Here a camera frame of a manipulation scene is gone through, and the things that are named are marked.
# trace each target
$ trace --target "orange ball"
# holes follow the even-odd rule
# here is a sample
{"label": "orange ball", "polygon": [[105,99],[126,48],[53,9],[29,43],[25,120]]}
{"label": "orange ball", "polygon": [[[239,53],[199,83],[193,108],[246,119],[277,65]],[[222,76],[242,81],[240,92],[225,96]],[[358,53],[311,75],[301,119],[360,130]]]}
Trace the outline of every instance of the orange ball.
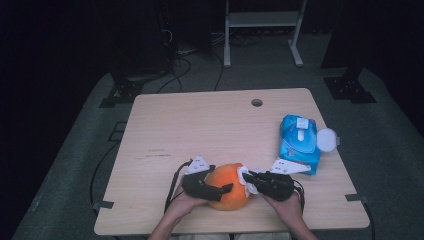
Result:
{"label": "orange ball", "polygon": [[221,201],[211,201],[209,204],[218,210],[231,211],[243,207],[251,198],[246,197],[245,186],[240,184],[237,174],[237,168],[242,167],[241,163],[233,163],[219,166],[210,173],[205,182],[214,187],[222,187],[233,183],[233,189],[221,197]]}

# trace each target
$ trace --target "hand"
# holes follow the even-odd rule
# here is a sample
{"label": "hand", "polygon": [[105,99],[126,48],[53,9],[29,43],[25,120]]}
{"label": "hand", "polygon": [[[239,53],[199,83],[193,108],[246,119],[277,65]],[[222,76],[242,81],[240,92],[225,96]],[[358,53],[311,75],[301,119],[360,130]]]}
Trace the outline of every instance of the hand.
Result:
{"label": "hand", "polygon": [[208,200],[194,198],[184,192],[182,187],[184,176],[180,178],[180,183],[174,192],[173,199],[165,215],[172,215],[176,218],[182,218],[193,211],[194,208],[208,203]]}
{"label": "hand", "polygon": [[290,198],[283,202],[276,201],[266,195],[263,195],[263,198],[274,208],[278,218],[286,224],[289,231],[298,240],[317,239],[303,220],[300,197],[297,192],[293,192]]}
{"label": "hand", "polygon": [[303,221],[300,197],[297,192],[293,192],[289,199],[279,202],[271,197],[263,195],[263,198],[275,209],[280,220],[288,225],[293,221]]}
{"label": "hand", "polygon": [[187,195],[181,185],[183,178],[184,176],[180,178],[180,183],[174,192],[171,204],[169,205],[159,223],[156,225],[152,234],[149,236],[149,240],[169,239],[172,230],[185,215],[189,214],[197,206],[209,202],[204,199],[194,198]]}

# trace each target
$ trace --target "gray carpet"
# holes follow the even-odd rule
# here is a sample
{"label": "gray carpet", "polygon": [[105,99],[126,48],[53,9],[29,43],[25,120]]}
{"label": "gray carpet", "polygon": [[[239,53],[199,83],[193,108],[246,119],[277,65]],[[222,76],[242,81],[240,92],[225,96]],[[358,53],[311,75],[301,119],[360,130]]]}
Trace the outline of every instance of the gray carpet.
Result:
{"label": "gray carpet", "polygon": [[[293,62],[288,36],[263,37],[259,44],[232,47],[232,66],[223,70],[217,90],[308,88],[326,125],[341,138],[338,151],[357,192],[369,200],[376,239],[421,239],[424,140],[390,97],[382,80],[366,69],[359,81],[377,103],[333,100],[323,78],[340,75],[343,69],[320,69],[329,38],[330,35],[301,35],[298,47],[304,61],[302,68]],[[222,59],[222,46],[214,51]],[[191,63],[191,69],[180,77],[182,91],[213,91],[221,71],[217,56],[198,52],[184,59]],[[175,74],[187,70],[187,62],[174,63]],[[147,83],[143,94],[156,93],[172,78],[169,74]],[[131,111],[131,104],[99,108],[112,85],[110,75],[105,75],[93,89],[14,239],[112,239],[94,233],[96,215],[90,202],[91,190],[94,201],[102,200],[119,148],[113,139],[119,139],[120,133],[112,140],[109,137],[116,123],[127,121]],[[161,93],[179,91],[178,82],[173,81]],[[370,227],[315,233],[328,240],[371,239]]]}

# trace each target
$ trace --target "white object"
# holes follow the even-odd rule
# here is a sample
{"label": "white object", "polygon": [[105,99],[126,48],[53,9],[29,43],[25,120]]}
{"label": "white object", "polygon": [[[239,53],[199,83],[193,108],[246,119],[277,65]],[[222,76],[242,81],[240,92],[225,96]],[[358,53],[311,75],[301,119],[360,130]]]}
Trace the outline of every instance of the white object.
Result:
{"label": "white object", "polygon": [[190,175],[193,173],[203,172],[209,170],[209,164],[203,159],[201,155],[197,155],[196,158],[191,162],[185,171],[186,175]]}
{"label": "white object", "polygon": [[299,11],[286,12],[230,12],[230,0],[226,2],[225,10],[225,44],[224,66],[230,67],[230,28],[240,27],[278,27],[294,26],[293,38],[288,40],[290,51],[297,67],[303,66],[303,61],[297,50],[297,40],[302,25],[307,0],[302,0]]}
{"label": "white object", "polygon": [[292,161],[284,160],[282,158],[278,158],[277,160],[275,160],[274,164],[272,165],[269,171],[271,173],[288,175],[293,173],[306,172],[310,170],[311,166],[309,165],[295,163]]}
{"label": "white object", "polygon": [[250,194],[259,194],[258,189],[255,187],[255,185],[253,185],[252,183],[248,183],[244,180],[243,178],[243,173],[252,175],[249,173],[249,169],[246,166],[241,166],[239,168],[237,168],[237,175],[239,178],[239,183],[241,185],[244,185],[244,192],[246,194],[246,198],[250,196]]}
{"label": "white object", "polygon": [[333,129],[324,128],[317,133],[317,147],[323,152],[331,152],[337,147],[337,135]]}

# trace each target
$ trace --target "tissue box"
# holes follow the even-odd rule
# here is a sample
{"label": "tissue box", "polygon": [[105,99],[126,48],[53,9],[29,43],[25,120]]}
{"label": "tissue box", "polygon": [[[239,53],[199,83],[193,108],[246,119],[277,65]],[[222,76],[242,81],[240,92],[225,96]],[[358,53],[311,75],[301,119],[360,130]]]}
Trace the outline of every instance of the tissue box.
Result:
{"label": "tissue box", "polygon": [[287,115],[281,123],[280,158],[300,164],[309,165],[315,175],[321,156],[317,147],[317,127],[312,119],[297,115]]}

